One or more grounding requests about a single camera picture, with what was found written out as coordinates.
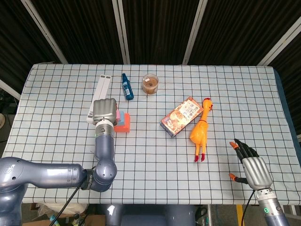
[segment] black curtain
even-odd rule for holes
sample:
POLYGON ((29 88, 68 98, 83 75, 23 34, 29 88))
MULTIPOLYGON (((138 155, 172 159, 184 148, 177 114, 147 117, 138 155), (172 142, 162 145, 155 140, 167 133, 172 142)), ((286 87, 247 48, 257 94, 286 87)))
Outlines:
POLYGON ((257 65, 301 16, 296 0, 209 0, 190 65, 257 65))
POLYGON ((269 64, 280 74, 297 134, 301 134, 301 33, 269 64))
POLYGON ((0 1, 0 79, 21 93, 33 64, 60 61, 20 0, 0 1))
POLYGON ((131 64, 182 64, 198 0, 123 0, 131 64))
POLYGON ((122 64, 111 0, 33 0, 70 64, 122 64))

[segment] table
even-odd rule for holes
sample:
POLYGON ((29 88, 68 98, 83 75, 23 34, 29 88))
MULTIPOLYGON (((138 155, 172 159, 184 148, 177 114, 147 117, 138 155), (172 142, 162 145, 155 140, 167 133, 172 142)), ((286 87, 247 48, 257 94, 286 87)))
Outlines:
MULTIPOLYGON (((279 99, 273 68, 184 65, 34 65, 29 73, 4 156, 33 162, 96 165, 95 126, 86 116, 100 74, 111 75, 107 97, 131 115, 131 132, 115 135, 117 176, 104 192, 79 191, 71 202, 156 204, 242 204, 248 185, 229 145, 233 138, 254 147, 267 163, 281 204, 299 205, 301 168, 279 99), (126 101, 121 74, 131 81, 134 100, 126 101), (159 78, 155 95, 146 95, 142 77, 159 78), (190 123, 176 138, 160 120, 187 97, 211 97, 206 160, 194 163, 190 123)), ((23 202, 64 203, 74 189, 33 185, 23 202)))

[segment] black finger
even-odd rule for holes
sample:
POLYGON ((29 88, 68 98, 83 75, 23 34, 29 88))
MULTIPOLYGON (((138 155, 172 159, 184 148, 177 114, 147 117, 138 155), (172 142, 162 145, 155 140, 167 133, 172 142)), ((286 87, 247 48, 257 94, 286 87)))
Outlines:
POLYGON ((248 157, 253 157, 253 153, 251 152, 250 147, 248 145, 244 144, 244 143, 242 143, 242 144, 244 146, 244 149, 245 149, 248 157))
POLYGON ((237 140, 237 139, 234 139, 234 140, 235 140, 235 142, 238 144, 239 149, 240 149, 240 152, 241 152, 242 155, 243 155, 243 158, 249 157, 249 156, 248 156, 248 153, 246 152, 246 150, 245 150, 245 148, 244 148, 244 145, 246 145, 246 144, 240 142, 240 141, 237 140))
POLYGON ((254 157, 259 157, 257 151, 255 151, 253 148, 250 147, 250 151, 252 152, 254 157))
POLYGON ((240 163, 243 163, 243 158, 244 157, 243 157, 242 153, 240 152, 240 149, 236 148, 235 151, 236 151, 236 154, 237 154, 237 156, 238 156, 238 158, 240 160, 240 163))
POLYGON ((246 178, 236 178, 235 179, 236 182, 239 182, 239 183, 244 183, 244 184, 248 184, 248 181, 246 180, 246 178))

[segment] white ruler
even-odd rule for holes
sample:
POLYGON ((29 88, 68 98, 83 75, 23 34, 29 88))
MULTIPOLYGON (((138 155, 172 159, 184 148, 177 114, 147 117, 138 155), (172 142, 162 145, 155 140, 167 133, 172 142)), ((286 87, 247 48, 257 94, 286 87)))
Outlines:
POLYGON ((109 84, 111 81, 111 76, 108 75, 100 75, 96 91, 94 93, 92 103, 89 109, 89 113, 87 116, 87 123, 93 124, 93 106, 95 100, 105 99, 105 96, 107 95, 107 91, 109 88, 109 84))

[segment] robot finger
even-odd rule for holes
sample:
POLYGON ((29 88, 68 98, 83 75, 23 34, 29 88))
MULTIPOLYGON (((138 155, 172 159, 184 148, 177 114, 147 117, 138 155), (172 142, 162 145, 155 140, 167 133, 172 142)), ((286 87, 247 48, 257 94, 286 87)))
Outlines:
POLYGON ((243 145, 248 157, 254 157, 253 153, 251 151, 251 148, 248 145, 246 145, 245 143, 242 143, 242 145, 243 145))
POLYGON ((250 152, 252 152, 253 157, 259 157, 257 151, 255 151, 253 148, 250 147, 250 152))
POLYGON ((231 146, 233 147, 233 149, 236 151, 236 154, 237 154, 237 156, 238 156, 240 162, 242 163, 244 157, 243 157, 243 155, 242 155, 242 153, 241 153, 241 151, 240 151, 240 149, 239 149, 239 146, 238 146, 237 144, 235 144, 234 142, 230 142, 230 145, 231 145, 231 146))
POLYGON ((235 181, 235 182, 239 182, 239 183, 244 183, 244 184, 248 184, 248 181, 246 178, 239 178, 237 176, 235 176, 232 173, 229 173, 229 177, 231 178, 231 180, 235 181))
POLYGON ((249 154, 248 154, 248 152, 247 152, 246 149, 245 149, 245 146, 248 147, 248 145, 246 145, 245 143, 240 142, 240 141, 237 140, 237 139, 234 139, 234 140, 235 140, 235 142, 238 144, 239 149, 240 149, 240 151, 241 151, 241 153, 242 153, 242 155, 243 155, 243 158, 248 158, 248 157, 250 157, 249 154))

